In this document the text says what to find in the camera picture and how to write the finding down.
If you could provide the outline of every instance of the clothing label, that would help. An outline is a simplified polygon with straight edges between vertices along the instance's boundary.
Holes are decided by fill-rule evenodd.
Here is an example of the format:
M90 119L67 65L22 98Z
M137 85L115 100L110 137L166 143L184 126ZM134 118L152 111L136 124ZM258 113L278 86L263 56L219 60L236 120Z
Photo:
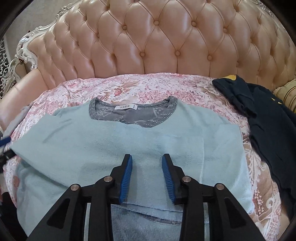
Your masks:
M114 109L115 110L125 110L125 109L130 109L130 108L136 110L138 108L138 106L136 104L126 104L126 105L118 105Z

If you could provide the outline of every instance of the white ornate carved frame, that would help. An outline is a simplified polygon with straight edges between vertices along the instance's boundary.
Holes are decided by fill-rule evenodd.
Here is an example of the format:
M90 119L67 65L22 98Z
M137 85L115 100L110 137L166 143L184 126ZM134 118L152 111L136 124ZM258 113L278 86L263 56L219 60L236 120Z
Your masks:
M53 26L56 23L56 21L63 14L65 14L67 11L69 11L69 9L71 9L76 3L80 2L80 1L82 1L82 0L78 0L78 1L76 1L74 3L69 3L68 5L62 7L61 10L56 15L55 20L52 23L50 23L49 25L46 25L44 27L39 26L35 30L33 30L32 32L27 33L25 36L23 36L21 38L21 40L19 41L19 43L17 45L17 51L16 51L15 58L10 62L9 67L8 67L8 73L9 73L10 77L12 78L12 81L18 82L21 79L20 76L15 71L16 67L20 63L22 63L22 62L24 62L25 64L30 63L31 64L31 68L30 68L31 70L36 69L38 67L37 56L28 49L29 43L34 38L36 38L36 37L42 35L43 33L45 33L51 26ZM260 2L260 0L251 0L251 1L254 2L255 4L259 5L275 21L280 23L280 21L276 18L276 16L272 13L272 11L270 11L262 2Z

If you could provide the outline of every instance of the navy shirt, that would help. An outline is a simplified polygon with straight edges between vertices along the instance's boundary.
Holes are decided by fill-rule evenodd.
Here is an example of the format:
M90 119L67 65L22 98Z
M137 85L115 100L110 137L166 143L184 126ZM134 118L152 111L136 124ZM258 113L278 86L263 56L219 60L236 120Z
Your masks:
M268 164L291 220L296 213L296 115L268 89L239 76L213 80L213 85L248 118L251 144Z

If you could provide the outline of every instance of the yellow fabric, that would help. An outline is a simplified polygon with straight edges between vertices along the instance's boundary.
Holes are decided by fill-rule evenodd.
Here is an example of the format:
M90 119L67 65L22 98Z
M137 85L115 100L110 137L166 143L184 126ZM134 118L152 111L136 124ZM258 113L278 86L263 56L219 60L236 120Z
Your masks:
M230 79L230 80L236 80L237 76L232 74L232 75L226 76L224 78L227 78L227 79Z
M274 95L280 98L290 110L296 113L296 79L288 82L283 87L275 89Z

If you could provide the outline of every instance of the leather cushion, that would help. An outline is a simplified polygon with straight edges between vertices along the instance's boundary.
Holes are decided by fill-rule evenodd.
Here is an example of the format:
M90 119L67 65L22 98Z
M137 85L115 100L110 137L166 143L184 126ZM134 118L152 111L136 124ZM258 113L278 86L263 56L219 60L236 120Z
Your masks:
M76 78L238 74L271 90L294 79L296 48L250 0L83 0L29 48L49 88Z
M280 98L284 104L296 113L296 80L292 80L274 91L274 95Z

